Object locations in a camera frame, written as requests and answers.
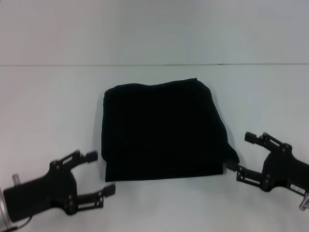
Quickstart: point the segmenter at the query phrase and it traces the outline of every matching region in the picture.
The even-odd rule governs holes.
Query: white backdrop
[[[101,151],[103,93],[119,84],[159,84],[197,77],[213,94],[241,164],[261,171],[267,151],[244,141],[267,131],[309,163],[309,67],[305,65],[195,67],[1,67],[0,186],[44,175],[51,160],[80,149]],[[107,185],[105,165],[74,170],[79,193]],[[302,197],[270,193],[220,176],[116,183],[102,210],[68,217],[58,209],[35,216],[29,232],[290,232],[306,231]]]
[[[0,65],[309,63],[308,0],[1,0]]]

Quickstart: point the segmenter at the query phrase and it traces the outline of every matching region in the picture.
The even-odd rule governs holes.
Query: black fabric
[[[222,174],[239,163],[210,90],[197,79],[105,92],[102,157],[108,181]]]

